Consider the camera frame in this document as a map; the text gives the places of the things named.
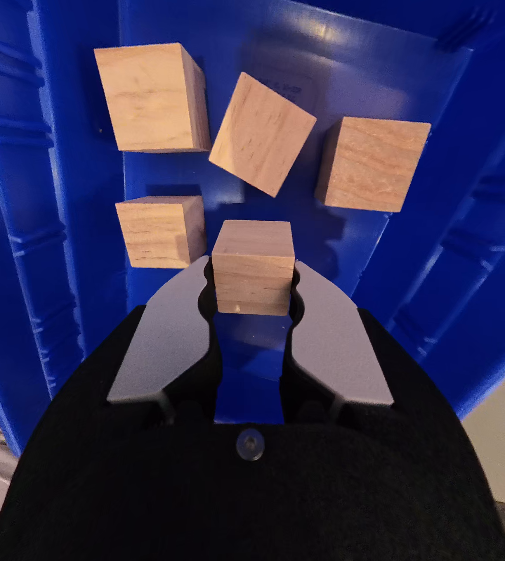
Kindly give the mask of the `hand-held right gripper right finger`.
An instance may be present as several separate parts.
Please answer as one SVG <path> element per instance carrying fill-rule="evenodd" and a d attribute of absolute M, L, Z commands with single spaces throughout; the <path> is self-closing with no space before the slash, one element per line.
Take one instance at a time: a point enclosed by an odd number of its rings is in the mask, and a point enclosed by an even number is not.
<path fill-rule="evenodd" d="M 353 301 L 302 261 L 294 264 L 280 400 L 285 423 L 309 402 L 338 421 L 346 406 L 389 409 L 394 399 Z"/>

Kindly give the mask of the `blue plastic bin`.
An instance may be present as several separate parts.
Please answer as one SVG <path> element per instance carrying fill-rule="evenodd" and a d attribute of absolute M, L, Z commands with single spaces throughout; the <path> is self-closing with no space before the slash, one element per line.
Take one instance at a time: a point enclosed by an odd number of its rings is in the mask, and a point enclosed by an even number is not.
<path fill-rule="evenodd" d="M 117 148 L 95 48 L 180 43 L 215 138 L 241 72 L 316 116 L 276 198 L 207 153 Z M 400 213 L 313 196 L 326 131 L 431 123 Z M 19 456 L 80 362 L 176 274 L 127 260 L 115 205 L 201 195 L 290 221 L 296 256 L 368 309 L 460 418 L 505 378 L 505 1 L 0 1 L 0 427 Z"/>

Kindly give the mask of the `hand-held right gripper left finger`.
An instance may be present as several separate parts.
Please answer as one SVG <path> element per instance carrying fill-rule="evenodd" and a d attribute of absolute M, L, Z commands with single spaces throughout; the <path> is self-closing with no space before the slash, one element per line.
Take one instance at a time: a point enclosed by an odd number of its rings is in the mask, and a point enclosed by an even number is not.
<path fill-rule="evenodd" d="M 156 403 L 168 423 L 194 402 L 213 423 L 223 378 L 217 311 L 211 257 L 201 256 L 148 300 L 107 401 Z"/>

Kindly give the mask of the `wooden cube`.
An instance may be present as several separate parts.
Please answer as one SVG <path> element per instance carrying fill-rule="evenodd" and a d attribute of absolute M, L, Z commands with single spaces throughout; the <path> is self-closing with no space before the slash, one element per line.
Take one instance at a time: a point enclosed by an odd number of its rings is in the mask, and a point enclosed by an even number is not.
<path fill-rule="evenodd" d="M 242 72 L 209 162 L 276 197 L 316 117 Z"/>
<path fill-rule="evenodd" d="M 94 56 L 119 151 L 211 150 L 205 75 L 180 43 L 96 48 Z"/>
<path fill-rule="evenodd" d="M 327 207 L 399 213 L 431 123 L 341 117 L 326 133 L 314 196 Z"/>
<path fill-rule="evenodd" d="M 206 253 L 202 196 L 145 196 L 115 206 L 131 267 L 183 269 Z"/>
<path fill-rule="evenodd" d="M 218 312 L 288 314 L 296 262 L 290 222 L 225 220 L 211 257 Z"/>

